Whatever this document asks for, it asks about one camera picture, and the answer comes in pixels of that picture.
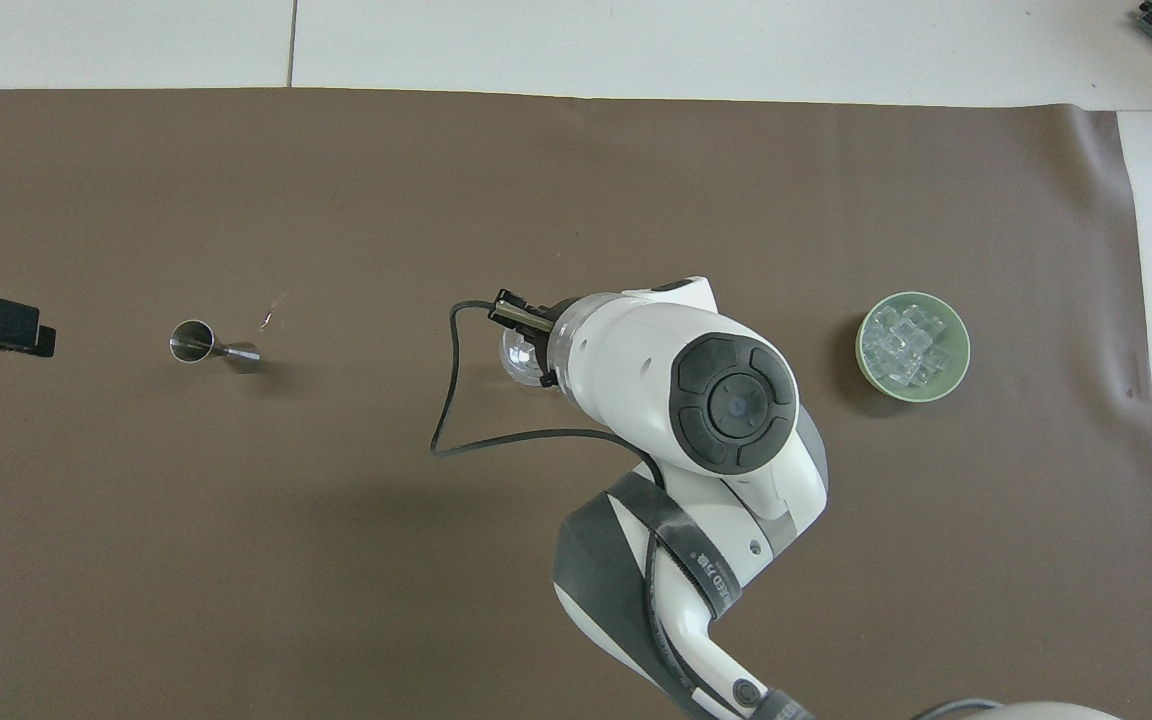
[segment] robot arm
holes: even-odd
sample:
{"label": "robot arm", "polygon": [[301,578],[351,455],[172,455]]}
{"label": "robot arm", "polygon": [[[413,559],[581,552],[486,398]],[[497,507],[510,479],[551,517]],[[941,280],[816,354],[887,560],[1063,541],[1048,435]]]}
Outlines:
{"label": "robot arm", "polygon": [[[439,450],[456,388],[454,316],[485,306],[535,350],[598,430],[538,430]],[[581,631],[695,720],[808,720],[710,637],[751,579],[826,505],[824,445],[785,357],[717,312],[704,278],[530,306],[510,291],[453,308],[453,372],[430,449],[452,455],[538,437],[599,437],[643,460],[563,521],[554,592]],[[915,720],[987,708],[988,720],[1114,720],[1062,703],[954,702]]]}

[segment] ice cube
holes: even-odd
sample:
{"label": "ice cube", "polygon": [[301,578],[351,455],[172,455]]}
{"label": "ice cube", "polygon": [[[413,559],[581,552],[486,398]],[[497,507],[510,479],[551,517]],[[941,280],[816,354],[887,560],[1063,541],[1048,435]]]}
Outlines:
{"label": "ice cube", "polygon": [[909,343],[901,340],[896,333],[886,333],[878,341],[879,354],[886,355],[895,359],[896,357],[905,357],[909,355]]}
{"label": "ice cube", "polygon": [[900,316],[915,325],[923,325],[927,321],[927,311],[923,310],[918,304],[914,304],[907,306],[904,310],[901,310]]}
{"label": "ice cube", "polygon": [[924,323],[918,323],[918,328],[932,336],[932,340],[937,340],[937,338],[940,338],[940,334],[945,332],[945,320],[937,318],[935,314],[932,314],[931,318],[924,320]]}
{"label": "ice cube", "polygon": [[915,325],[914,320],[909,318],[901,318],[900,323],[893,325],[892,334],[901,338],[901,341],[904,341],[910,351],[916,355],[923,355],[932,346],[932,336],[918,329],[918,325]]}
{"label": "ice cube", "polygon": [[895,372],[896,362],[890,357],[878,357],[878,362],[869,370],[876,378],[886,378]]}
{"label": "ice cube", "polygon": [[865,329],[861,332],[861,346],[877,344],[884,332],[887,332],[887,328],[878,321],[878,318],[870,318],[865,323]]}
{"label": "ice cube", "polygon": [[909,382],[914,380],[914,376],[918,373],[918,370],[919,362],[914,359],[914,357],[908,357],[908,359],[897,361],[896,366],[887,373],[887,377],[901,387],[909,387]]}
{"label": "ice cube", "polygon": [[923,354],[923,366],[927,369],[931,374],[940,373],[948,363],[950,363],[952,356],[941,350],[940,346],[933,344]]}
{"label": "ice cube", "polygon": [[877,319],[878,324],[881,324],[882,327],[889,328],[892,325],[899,323],[900,313],[897,313],[896,309],[892,305],[882,305],[878,309],[877,313],[874,313],[874,319]]}

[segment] stainless steel jigger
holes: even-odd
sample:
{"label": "stainless steel jigger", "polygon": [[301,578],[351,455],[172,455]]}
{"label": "stainless steel jigger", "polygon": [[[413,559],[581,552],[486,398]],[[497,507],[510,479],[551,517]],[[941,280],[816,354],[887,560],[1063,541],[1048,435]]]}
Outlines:
{"label": "stainless steel jigger", "polygon": [[238,373],[255,373],[260,365],[260,350],[250,342],[223,344],[215,332],[202,320],[185,320],[172,332],[168,341],[172,356],[185,364],[200,363],[207,357],[223,357],[225,363]]}

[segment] brown paper backdrop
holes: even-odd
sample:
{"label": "brown paper backdrop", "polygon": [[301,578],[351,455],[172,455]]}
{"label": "brown paper backdrop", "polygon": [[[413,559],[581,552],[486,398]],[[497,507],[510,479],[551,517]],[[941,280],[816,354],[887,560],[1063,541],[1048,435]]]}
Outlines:
{"label": "brown paper backdrop", "polygon": [[[0,354],[0,717],[680,717],[550,588],[558,524],[632,457],[425,445],[452,302],[707,274],[832,479],[718,642],[823,719],[1147,719],[1134,226],[1114,115],[1069,106],[0,92],[0,295],[59,331]],[[973,333],[931,406],[851,356],[914,288]],[[188,318],[268,373],[175,363]],[[585,423],[465,336],[449,441]]]}

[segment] bowl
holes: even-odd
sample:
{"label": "bowl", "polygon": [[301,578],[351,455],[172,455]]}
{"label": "bowl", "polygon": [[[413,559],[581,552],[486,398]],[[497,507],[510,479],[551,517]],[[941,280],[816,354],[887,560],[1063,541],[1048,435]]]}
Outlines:
{"label": "bowl", "polygon": [[[861,333],[864,332],[865,325],[878,313],[878,309],[882,305],[894,306],[897,313],[904,310],[905,306],[923,306],[927,311],[927,314],[935,314],[937,318],[940,318],[945,323],[945,331],[941,332],[940,336],[937,336],[934,346],[940,347],[941,350],[946,350],[950,355],[950,358],[940,373],[932,374],[929,378],[925,386],[916,387],[914,384],[910,384],[909,387],[901,387],[900,382],[893,381],[888,377],[877,377],[877,370],[870,367],[865,361],[865,356],[861,351]],[[958,387],[960,382],[963,382],[970,363],[972,363],[972,341],[968,336],[968,328],[963,324],[963,318],[960,318],[955,313],[954,306],[948,305],[940,297],[929,295],[925,291],[897,291],[895,295],[888,295],[884,300],[879,300],[870,308],[869,313],[865,313],[865,319],[856,329],[856,364],[861,365],[861,374],[864,374],[869,384],[877,387],[884,395],[895,397],[896,400],[931,402],[950,395],[954,388]]]}

